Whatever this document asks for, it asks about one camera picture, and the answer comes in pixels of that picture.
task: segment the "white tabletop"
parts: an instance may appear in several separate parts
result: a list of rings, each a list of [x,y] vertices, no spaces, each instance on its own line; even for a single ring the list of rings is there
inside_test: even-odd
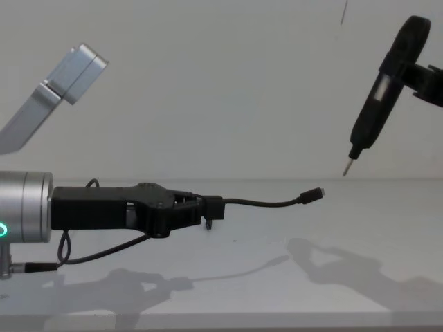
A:
[[[442,181],[161,184],[269,201],[323,186],[326,196],[227,206],[210,232],[176,230],[58,273],[14,275],[0,282],[0,330],[443,326]],[[138,235],[78,231],[73,257]],[[14,245],[13,260],[54,261],[59,238]]]

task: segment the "screwdriver holder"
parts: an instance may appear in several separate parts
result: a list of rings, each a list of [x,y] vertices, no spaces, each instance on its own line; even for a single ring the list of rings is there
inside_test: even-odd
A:
[[[388,53],[379,71],[390,76],[395,82],[414,90],[415,97],[443,107],[443,71],[441,69],[431,65],[425,68]]]

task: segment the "silver metal bracket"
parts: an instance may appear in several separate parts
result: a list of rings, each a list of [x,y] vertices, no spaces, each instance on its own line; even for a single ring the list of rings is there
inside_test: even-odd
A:
[[[106,65],[86,44],[72,48],[0,131],[0,154],[20,150],[63,99],[74,105]]]

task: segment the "cable plug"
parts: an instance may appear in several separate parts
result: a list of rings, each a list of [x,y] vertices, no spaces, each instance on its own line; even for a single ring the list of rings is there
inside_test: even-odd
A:
[[[301,204],[309,204],[319,199],[322,199],[325,195],[325,190],[323,188],[315,188],[303,192],[298,198]]]

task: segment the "white wall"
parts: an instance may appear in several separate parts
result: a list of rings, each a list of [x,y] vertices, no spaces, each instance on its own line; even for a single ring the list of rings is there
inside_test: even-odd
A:
[[[72,46],[110,66],[1,169],[58,178],[336,178],[377,69],[410,15],[443,66],[440,0],[0,3],[0,123]],[[404,91],[350,176],[443,177],[443,110]]]

